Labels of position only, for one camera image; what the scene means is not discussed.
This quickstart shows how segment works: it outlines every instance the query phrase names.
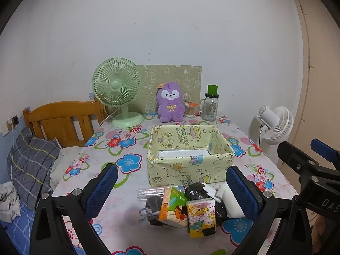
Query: table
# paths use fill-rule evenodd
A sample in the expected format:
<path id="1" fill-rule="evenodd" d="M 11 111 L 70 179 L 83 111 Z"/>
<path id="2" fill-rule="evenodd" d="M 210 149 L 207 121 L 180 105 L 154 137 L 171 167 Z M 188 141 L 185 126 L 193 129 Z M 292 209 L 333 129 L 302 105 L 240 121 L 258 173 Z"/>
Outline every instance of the table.
<path id="1" fill-rule="evenodd" d="M 143 123 L 130 130 L 104 123 L 68 167 L 53 196 L 67 195 L 75 188 L 83 189 L 107 163 L 115 163 L 119 172 L 117 183 L 98 217 L 91 220 L 112 254 L 231 254 L 249 231 L 252 221 L 230 219 L 216 227 L 216 234 L 191 239 L 185 229 L 155 227 L 148 221 L 138 220 L 139 210 L 145 204 L 137 202 L 137 189 L 150 187 L 146 164 L 149 134 L 151 127 L 159 124 L 157 114 L 144 115 Z M 197 113 L 193 118 L 185 117 L 182 124 L 216 125 L 235 150 L 233 165 L 237 165 L 248 180 L 253 181 L 261 191 L 270 191 L 275 197 L 291 199 L 297 194 L 276 165 L 226 116 L 219 115 L 215 122 L 206 122 Z M 64 221 L 73 245 L 81 247 L 69 217 L 64 217 Z M 274 221 L 259 254 L 265 254 L 268 250 L 278 222 Z"/>

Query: fan center cap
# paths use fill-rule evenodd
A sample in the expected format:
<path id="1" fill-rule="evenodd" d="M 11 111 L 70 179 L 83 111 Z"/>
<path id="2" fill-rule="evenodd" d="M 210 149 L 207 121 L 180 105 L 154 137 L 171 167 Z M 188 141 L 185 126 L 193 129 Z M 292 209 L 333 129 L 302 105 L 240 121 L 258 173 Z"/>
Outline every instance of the fan center cap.
<path id="1" fill-rule="evenodd" d="M 110 85 L 113 91 L 118 91 L 120 87 L 122 86 L 122 83 L 116 80 L 116 81 L 111 81 Z"/>

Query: white fan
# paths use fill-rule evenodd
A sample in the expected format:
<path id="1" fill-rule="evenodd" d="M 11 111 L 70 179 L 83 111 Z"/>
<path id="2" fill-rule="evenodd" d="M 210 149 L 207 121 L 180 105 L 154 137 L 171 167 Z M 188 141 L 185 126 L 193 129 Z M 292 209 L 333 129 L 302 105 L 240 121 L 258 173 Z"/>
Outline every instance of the white fan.
<path id="1" fill-rule="evenodd" d="M 257 117 L 265 124 L 263 139 L 269 145 L 277 145 L 286 140 L 292 131 L 294 118 L 287 107 L 279 106 L 271 110 L 269 106 L 261 106 Z"/>

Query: drawstring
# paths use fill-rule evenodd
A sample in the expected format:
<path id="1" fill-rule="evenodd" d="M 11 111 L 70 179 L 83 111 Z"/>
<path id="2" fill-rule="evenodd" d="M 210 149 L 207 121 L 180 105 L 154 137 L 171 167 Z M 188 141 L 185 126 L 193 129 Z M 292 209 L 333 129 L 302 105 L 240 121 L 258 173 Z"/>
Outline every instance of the drawstring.
<path id="1" fill-rule="evenodd" d="M 139 215 L 140 215 L 139 220 L 145 221 L 147 217 L 152 216 L 152 215 L 159 215 L 159 213 L 160 213 L 159 211 L 153 213 L 149 207 L 142 208 L 139 210 Z"/>

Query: clear plastic tube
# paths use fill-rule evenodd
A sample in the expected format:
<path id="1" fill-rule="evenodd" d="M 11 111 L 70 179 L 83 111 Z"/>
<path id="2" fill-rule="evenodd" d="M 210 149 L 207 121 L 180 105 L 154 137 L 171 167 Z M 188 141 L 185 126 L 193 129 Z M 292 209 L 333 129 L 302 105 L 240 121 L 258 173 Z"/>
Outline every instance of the clear plastic tube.
<path id="1" fill-rule="evenodd" d="M 146 202 L 148 197 L 152 196 L 164 196 L 164 190 L 166 188 L 174 187 L 177 190 L 184 192 L 184 186 L 177 185 L 177 186 L 161 186 L 161 187 L 150 187 L 150 188 L 143 188 L 137 190 L 137 200 L 138 202 Z"/>

